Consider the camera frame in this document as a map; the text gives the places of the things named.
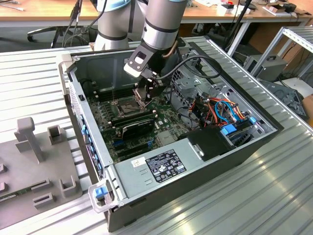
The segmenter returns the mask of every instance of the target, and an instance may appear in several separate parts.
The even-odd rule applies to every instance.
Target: open computer tower
[[[184,58],[205,54],[196,44],[186,47]],[[190,72],[204,74],[199,59],[143,102],[138,80],[123,70],[133,51],[77,53],[67,63],[72,121],[99,181],[89,195],[110,232],[240,165],[283,129],[226,72],[217,84]],[[224,119],[214,123],[213,113]]]

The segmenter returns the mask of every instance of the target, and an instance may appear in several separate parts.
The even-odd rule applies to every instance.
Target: robotic arm
[[[179,25],[187,0],[150,0],[146,11],[142,42],[124,70],[133,77],[147,79],[160,73],[167,55],[176,47]]]
[[[156,77],[178,44],[177,34],[188,0],[149,0],[148,5],[146,0],[99,0],[98,11],[104,9],[106,1],[105,13],[98,21],[94,49],[127,48],[128,32],[142,32],[141,44],[124,71],[141,78],[135,94],[143,102],[149,102],[166,86]]]

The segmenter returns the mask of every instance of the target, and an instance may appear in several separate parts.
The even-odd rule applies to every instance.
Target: wooden desk
[[[225,14],[223,16],[217,15],[217,6],[211,7],[204,6],[200,3],[194,2],[193,7],[188,7],[185,10],[182,23],[216,23],[216,22],[232,22],[234,15]],[[257,10],[251,11],[250,14],[244,15],[242,22],[295,22],[296,17],[276,17],[271,13],[264,10],[262,5],[255,4]],[[298,21],[304,21],[313,18],[313,16],[300,16]]]
[[[66,26],[76,0],[18,0],[25,11],[0,6],[0,27]],[[88,25],[98,16],[90,0],[83,0],[79,25]]]

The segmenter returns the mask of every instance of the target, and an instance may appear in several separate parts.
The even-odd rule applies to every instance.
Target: gray box
[[[261,56],[262,55],[260,54],[247,57],[244,62],[244,69],[248,72],[251,72]],[[285,69],[286,66],[287,62],[280,58],[278,55],[270,55],[259,68],[255,77],[261,78],[269,82],[273,82],[276,80],[278,75]]]

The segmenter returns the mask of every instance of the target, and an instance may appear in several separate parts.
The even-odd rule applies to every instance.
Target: aluminum extrusion table
[[[212,41],[204,37],[187,40],[215,58],[285,129],[242,165],[113,234],[312,234],[313,130]],[[9,125],[12,120],[30,114],[36,117],[36,131],[52,124],[66,128],[86,191],[91,182],[65,109],[55,64],[56,55],[79,51],[90,49],[0,54],[0,113],[14,114],[10,120],[0,121],[0,141],[14,137]],[[205,72],[212,72],[204,66]],[[32,233],[95,235],[108,234],[108,230],[104,215],[93,211],[84,194],[0,231]]]
[[[313,27],[306,26],[306,27],[282,27],[276,36],[274,37],[273,41],[270,43],[268,48],[265,50],[263,55],[261,56],[260,60],[257,62],[253,70],[251,71],[251,75],[255,75],[259,68],[262,66],[263,62],[268,58],[268,55],[277,45],[277,43],[282,39],[283,36],[287,36],[289,39],[285,43],[285,45],[280,49],[278,52],[278,56],[282,56],[286,49],[289,47],[291,42],[295,42],[308,50],[310,53],[313,53]],[[306,71],[313,65],[313,60],[305,66],[305,68],[299,73],[299,77],[302,77]]]

